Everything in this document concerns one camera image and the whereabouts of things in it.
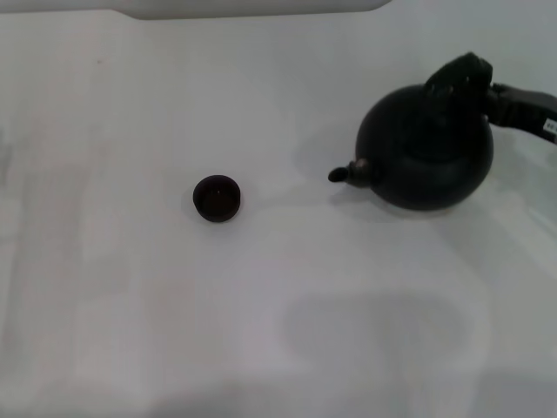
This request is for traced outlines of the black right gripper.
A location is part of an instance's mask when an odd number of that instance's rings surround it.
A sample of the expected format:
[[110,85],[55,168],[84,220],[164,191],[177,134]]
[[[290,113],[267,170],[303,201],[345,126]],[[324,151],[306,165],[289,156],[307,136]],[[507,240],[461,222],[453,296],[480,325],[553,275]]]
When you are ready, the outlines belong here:
[[482,112],[491,125],[525,131],[556,144],[555,96],[498,83],[489,91],[499,95],[499,99],[485,98],[482,103]]

